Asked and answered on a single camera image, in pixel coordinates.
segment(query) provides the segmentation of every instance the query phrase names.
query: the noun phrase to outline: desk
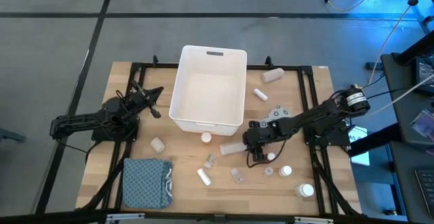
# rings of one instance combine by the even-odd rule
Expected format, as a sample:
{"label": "desk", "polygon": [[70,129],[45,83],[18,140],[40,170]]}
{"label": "desk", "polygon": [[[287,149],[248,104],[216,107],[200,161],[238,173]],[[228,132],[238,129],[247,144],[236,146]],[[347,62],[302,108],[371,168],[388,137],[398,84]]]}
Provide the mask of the desk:
{"label": "desk", "polygon": [[[115,90],[124,91],[130,74],[130,62],[114,62],[108,78],[103,101],[116,96]],[[156,110],[162,117],[153,118],[149,110],[140,114],[141,122],[137,141],[132,146],[131,158],[157,157],[174,163],[172,173],[174,200],[161,211],[171,213],[227,213],[227,214],[304,214],[318,215],[315,196],[300,198],[295,196],[294,187],[300,183],[313,184],[309,149],[304,144],[302,132],[294,135],[285,146],[281,156],[269,166],[275,173],[265,176],[266,165],[247,168],[246,152],[221,156],[220,144],[241,141],[241,135],[248,128],[248,122],[263,118],[275,105],[286,107],[294,115],[302,112],[300,87],[296,72],[286,71],[283,78],[271,83],[263,83],[263,71],[248,70],[245,93],[244,122],[234,136],[215,136],[209,144],[201,142],[200,134],[183,132],[168,116],[176,69],[146,69],[144,88],[163,86],[164,91],[157,101]],[[313,67],[318,100],[327,99],[333,92],[330,72],[327,67]],[[262,102],[253,94],[253,89],[263,91],[269,99]],[[150,141],[159,137],[165,143],[161,154],[154,153]],[[77,207],[89,202],[107,177],[113,151],[113,142],[103,142],[90,153]],[[265,152],[277,152],[281,143],[264,148]],[[348,155],[338,147],[329,147],[329,159],[334,182],[351,206],[361,211],[351,164]],[[212,180],[206,187],[197,176],[196,170],[203,168],[209,153],[217,157],[211,170],[206,170]],[[280,177],[280,167],[289,165],[293,172],[288,177]],[[231,178],[231,168],[238,168],[245,181],[237,184]],[[109,206],[113,207],[117,182],[113,184]],[[330,209],[327,188],[323,186],[326,210]]]}
{"label": "desk", "polygon": [[[382,55],[381,60],[389,90],[412,86],[411,67],[399,66],[390,54]],[[406,92],[406,90],[392,92],[392,100],[395,100],[404,92]],[[408,220],[417,223],[434,223],[434,219],[429,217],[414,173],[417,168],[434,167],[434,156],[413,149],[407,143],[419,143],[421,145],[434,144],[431,139],[424,138],[413,130],[409,126],[409,123],[423,109],[431,108],[431,102],[432,101],[420,94],[415,92],[409,93],[393,105],[397,118],[396,124],[373,133],[363,140],[360,140],[360,142],[357,141],[358,145],[365,148],[364,150],[358,150],[357,153],[384,145],[385,143],[390,143],[389,147],[393,158],[393,166]],[[351,146],[354,149],[358,148],[354,143],[352,143]]]}

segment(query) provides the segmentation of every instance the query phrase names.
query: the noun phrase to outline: white plastic bin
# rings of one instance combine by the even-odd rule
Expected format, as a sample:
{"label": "white plastic bin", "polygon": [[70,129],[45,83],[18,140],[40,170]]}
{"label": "white plastic bin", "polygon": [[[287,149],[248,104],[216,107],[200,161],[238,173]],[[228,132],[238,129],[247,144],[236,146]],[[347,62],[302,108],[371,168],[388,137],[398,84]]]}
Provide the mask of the white plastic bin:
{"label": "white plastic bin", "polygon": [[186,45],[169,116],[185,132],[232,136],[243,123],[247,53]]}

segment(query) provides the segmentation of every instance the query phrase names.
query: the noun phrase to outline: wooden tabletop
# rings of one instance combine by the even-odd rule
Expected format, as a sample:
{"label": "wooden tabletop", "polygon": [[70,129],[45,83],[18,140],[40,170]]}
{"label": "wooden tabletop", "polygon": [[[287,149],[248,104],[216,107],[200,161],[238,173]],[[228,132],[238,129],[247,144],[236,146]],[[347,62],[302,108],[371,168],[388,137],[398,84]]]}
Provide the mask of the wooden tabletop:
{"label": "wooden tabletop", "polygon": [[[130,62],[114,62],[104,100],[116,96],[115,91],[124,91],[130,74]],[[131,158],[159,158],[174,163],[172,172],[174,197],[173,202],[163,210],[151,210],[179,213],[227,213],[227,214],[304,214],[318,215],[315,195],[309,198],[297,197],[294,187],[301,183],[314,185],[309,149],[304,144],[302,132],[294,135],[288,142],[280,157],[269,165],[259,165],[253,168],[246,166],[246,152],[223,156],[220,145],[223,143],[241,142],[241,135],[248,129],[250,120],[260,120],[276,105],[288,109],[293,115],[302,113],[302,101],[297,72],[286,71],[285,75],[276,81],[263,83],[260,74],[263,71],[248,70],[245,93],[244,122],[234,136],[212,136],[208,144],[201,142],[201,135],[183,132],[170,118],[169,107],[174,89],[176,69],[147,69],[144,88],[163,86],[164,91],[157,101],[156,110],[161,113],[160,119],[155,119],[144,110],[141,114],[141,125],[137,141],[133,144]],[[315,87],[319,102],[327,99],[333,92],[333,85],[328,67],[313,67]],[[309,83],[305,77],[307,94]],[[264,92],[269,99],[266,102],[253,94],[254,88]],[[165,150],[157,154],[150,146],[155,137],[165,144]],[[97,192],[107,177],[109,164],[113,152],[114,142],[103,142],[90,153],[79,196],[77,207],[87,204]],[[264,152],[277,153],[281,143],[273,143],[264,147]],[[351,164],[348,155],[339,147],[329,147],[329,159],[333,180],[341,194],[357,211],[361,211],[359,198]],[[211,170],[203,167],[208,154],[217,158]],[[289,165],[292,174],[281,177],[280,167]],[[271,166],[274,173],[265,176],[264,169]],[[212,184],[206,187],[197,169],[204,168],[211,178]],[[244,182],[235,183],[231,176],[231,169],[238,168]],[[117,182],[112,189],[109,206],[114,206]],[[330,211],[330,204],[323,184],[326,210]]]}

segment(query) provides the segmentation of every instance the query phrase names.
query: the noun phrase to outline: concrete floor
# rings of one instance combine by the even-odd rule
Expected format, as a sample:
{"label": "concrete floor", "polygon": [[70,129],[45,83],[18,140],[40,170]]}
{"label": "concrete floor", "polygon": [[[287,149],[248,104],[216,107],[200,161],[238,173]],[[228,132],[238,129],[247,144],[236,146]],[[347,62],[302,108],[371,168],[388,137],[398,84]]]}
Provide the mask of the concrete floor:
{"label": "concrete floor", "polygon": [[[359,0],[333,0],[348,7]],[[0,0],[0,12],[99,12],[103,0]],[[352,13],[402,13],[407,0],[367,0]],[[434,14],[420,0],[423,14]],[[329,13],[321,0],[111,0],[108,12],[288,12]],[[54,141],[50,121],[66,111],[85,58],[96,19],[0,18],[0,127],[27,136],[23,144],[0,143],[0,216],[29,213],[47,167]],[[271,56],[275,64],[326,65],[335,89],[365,84],[365,62],[375,61],[395,20],[262,18],[106,19],[77,113],[100,108],[113,61],[177,62],[184,45],[242,49],[250,64]],[[424,35],[419,23],[404,21],[385,53],[400,52]],[[368,95],[386,91],[384,80]],[[372,110],[390,101],[370,101]],[[354,122],[369,131],[392,124],[392,108]],[[87,149],[90,133],[68,143]],[[72,210],[84,169],[84,155],[66,150],[47,211]],[[357,184],[359,195],[372,186]],[[388,204],[362,201],[363,211],[379,217]]]}

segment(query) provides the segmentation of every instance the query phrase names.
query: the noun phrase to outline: folded towel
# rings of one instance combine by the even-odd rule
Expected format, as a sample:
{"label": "folded towel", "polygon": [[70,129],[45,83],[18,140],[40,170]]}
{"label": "folded towel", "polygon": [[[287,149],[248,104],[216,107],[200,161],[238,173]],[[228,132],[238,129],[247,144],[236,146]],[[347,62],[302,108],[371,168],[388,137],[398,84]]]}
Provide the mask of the folded towel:
{"label": "folded towel", "polygon": [[122,198],[128,208],[165,208],[172,202],[173,163],[143,159],[123,161]]}

